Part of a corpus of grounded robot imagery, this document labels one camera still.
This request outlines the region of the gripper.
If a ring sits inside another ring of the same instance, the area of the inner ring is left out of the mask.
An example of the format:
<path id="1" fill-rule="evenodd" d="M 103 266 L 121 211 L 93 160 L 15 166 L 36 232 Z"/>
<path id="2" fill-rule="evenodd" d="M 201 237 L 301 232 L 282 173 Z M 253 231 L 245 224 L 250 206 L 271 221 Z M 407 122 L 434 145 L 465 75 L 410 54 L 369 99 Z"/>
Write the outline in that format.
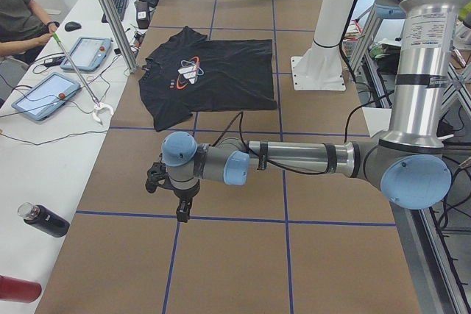
<path id="1" fill-rule="evenodd" d="M 177 188 L 173 186 L 174 194 L 179 198 L 180 202 L 176 210 L 177 221 L 181 223 L 188 223 L 191 218 L 191 206 L 193 198 L 200 190 L 199 180 L 188 189 Z"/>

